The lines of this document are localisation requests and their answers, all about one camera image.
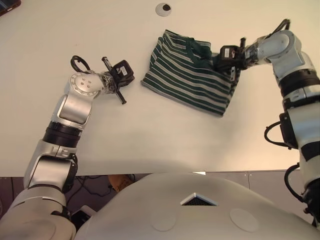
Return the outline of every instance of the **white table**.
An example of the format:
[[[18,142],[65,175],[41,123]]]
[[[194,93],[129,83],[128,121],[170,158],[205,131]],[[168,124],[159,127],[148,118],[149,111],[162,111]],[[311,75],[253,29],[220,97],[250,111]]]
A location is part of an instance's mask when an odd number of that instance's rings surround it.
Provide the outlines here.
[[[247,44],[284,19],[320,69],[320,6],[316,0],[168,0],[172,13],[155,13],[159,0],[25,0],[0,17],[0,176],[22,176],[63,94],[73,55],[95,71],[126,59],[134,82],[98,98],[78,144],[80,175],[170,171],[286,169],[296,150],[267,143],[282,97],[272,66],[241,73],[224,117],[189,108],[140,84],[165,29],[212,43]],[[280,130],[271,137],[281,140]]]

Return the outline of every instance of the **black cable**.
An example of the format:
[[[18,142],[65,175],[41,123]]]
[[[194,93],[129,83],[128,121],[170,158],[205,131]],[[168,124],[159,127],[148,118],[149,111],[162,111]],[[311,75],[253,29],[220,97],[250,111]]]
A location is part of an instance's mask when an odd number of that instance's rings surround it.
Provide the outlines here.
[[[290,191],[290,193],[296,198],[298,199],[300,202],[304,203],[304,199],[301,195],[299,195],[298,193],[296,193],[293,188],[290,186],[290,183],[289,183],[289,175],[294,171],[296,170],[297,168],[299,168],[300,165],[299,163],[295,164],[295,165],[292,165],[291,167],[289,167],[286,171],[285,171],[285,174],[284,174],[284,183],[285,183],[285,186],[288,188],[288,190]]]
[[[275,126],[280,125],[280,124],[281,124],[281,122],[280,122],[280,121],[277,121],[277,122],[271,124],[270,126],[265,127],[264,139],[267,140],[269,143],[272,143],[272,144],[275,144],[275,145],[278,145],[278,146],[281,146],[281,147],[286,147],[286,148],[291,149],[291,147],[288,146],[285,142],[272,141],[272,140],[270,140],[270,138],[268,137],[269,131],[270,131],[271,129],[273,129]]]
[[[14,189],[14,180],[12,177],[11,178],[11,191],[12,191],[12,201],[15,200],[15,189]]]
[[[102,177],[102,176],[104,176],[104,175],[99,175],[99,176],[87,176],[87,177],[88,177],[88,179],[98,179],[98,178],[100,178],[100,177]]]
[[[77,180],[79,181],[79,183],[81,184],[81,187],[84,188],[88,193],[90,193],[91,195],[96,195],[96,196],[99,196],[99,197],[105,197],[107,195],[109,195],[111,193],[111,188],[109,187],[109,192],[105,192],[105,193],[98,193],[98,192],[92,192],[87,186],[85,186],[85,183],[84,181],[88,179],[85,177],[85,179],[83,180],[83,182],[81,182],[79,180],[79,178],[77,178]]]
[[[77,66],[76,61],[77,61],[78,63],[82,63],[82,64],[85,66],[85,68],[86,68],[87,71],[81,70],[81,69]],[[71,67],[72,67],[76,72],[78,72],[78,73],[89,74],[88,71],[91,70],[90,67],[89,67],[89,65],[88,65],[88,63],[87,63],[82,57],[80,57],[80,56],[74,55],[74,56],[71,58],[70,63],[71,63]]]
[[[69,204],[69,202],[71,201],[71,199],[72,199],[78,192],[80,192],[80,190],[83,188],[83,187],[82,187],[82,184],[80,184],[80,187],[70,196],[70,198],[69,198],[68,201],[66,202],[66,206],[68,206],[68,204]]]
[[[270,33],[265,39],[269,38],[270,36],[272,36],[273,34],[275,34],[276,32],[279,32],[280,30],[282,30],[285,27],[285,30],[288,30],[290,28],[290,20],[289,19],[284,19],[279,26],[276,27],[276,29]]]

